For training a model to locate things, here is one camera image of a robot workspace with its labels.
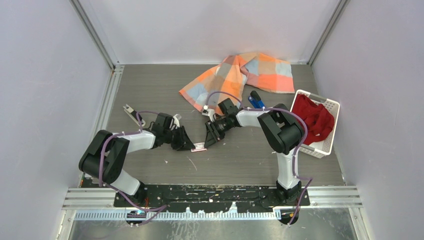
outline checkered cloth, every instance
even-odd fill
[[[260,52],[249,52],[228,56],[224,61],[205,71],[179,91],[191,105],[202,111],[209,93],[223,91],[242,99],[243,88],[251,85],[271,93],[294,93],[292,67],[289,62],[275,59]],[[218,103],[234,98],[216,93],[209,99],[208,106],[221,114]]]

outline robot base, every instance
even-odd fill
[[[237,207],[238,213],[272,212],[274,207],[295,206],[297,198],[281,201],[275,186],[252,185],[156,185],[146,184],[148,207],[168,205],[170,213],[228,212]],[[302,206],[309,206],[309,197],[300,200]],[[116,199],[115,207],[131,207],[122,197]]]
[[[301,195],[301,192],[302,192],[301,181],[299,181],[296,186],[290,189],[285,189],[283,186],[279,184],[278,181],[276,181],[276,186],[277,186],[277,189],[276,189],[277,197],[282,202],[283,201],[294,202]]]
[[[146,187],[146,185],[143,182],[140,181],[140,186],[138,187],[137,192],[132,196],[128,195],[128,194],[126,194],[126,195],[129,197],[129,199],[133,203],[135,203],[139,206],[143,206],[144,204],[146,204],[146,197],[147,197],[147,191],[145,190],[145,187]]]

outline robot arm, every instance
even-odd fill
[[[100,158],[103,145],[113,133],[100,130],[91,141],[81,160],[79,169],[95,178],[99,178]],[[162,144],[171,144],[177,151],[194,148],[179,118],[159,113],[148,129],[136,134],[112,138],[106,146],[108,155],[103,162],[103,182],[117,188],[132,197],[135,202],[143,203],[146,198],[145,184],[129,175],[122,168],[128,153],[138,150],[154,149]]]
[[[278,161],[278,178],[276,181],[278,197],[283,200],[292,199],[297,196],[302,189],[302,183],[293,174],[292,155],[294,148],[299,144],[304,129],[297,120],[288,113],[277,110],[242,110],[238,109],[232,101],[227,98],[218,104],[224,116],[219,118],[211,117],[213,111],[204,107],[203,115],[209,116],[210,121],[206,122],[206,140],[204,147],[221,141],[225,137],[225,132],[235,127],[259,127],[276,152]],[[274,108],[287,110],[284,104],[278,104]]]

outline gray tabletop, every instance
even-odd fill
[[[137,111],[150,110],[170,115],[180,114],[180,123],[193,143],[205,141],[206,116],[194,109],[178,91],[201,73],[211,68],[207,64],[143,64],[126,65],[123,71],[107,130],[133,132],[138,126],[124,112],[130,105]],[[314,75],[309,65],[292,65],[295,90],[317,94]],[[246,85],[242,102],[256,90],[267,106],[279,103],[288,108],[294,94],[265,92]],[[150,123],[153,114],[143,114]],[[225,139],[207,151],[175,151],[164,144],[150,150],[140,150],[126,156],[124,169],[144,183],[151,184],[225,184],[274,185],[278,176],[277,156],[272,153],[264,133],[257,127],[234,128]],[[311,185],[343,185],[339,163],[334,152],[321,159],[299,154],[299,174],[314,177]]]

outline red towel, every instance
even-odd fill
[[[324,105],[316,105],[305,95],[297,95],[291,112],[303,119],[307,125],[307,137],[304,142],[306,145],[325,140],[334,128],[334,116]]]

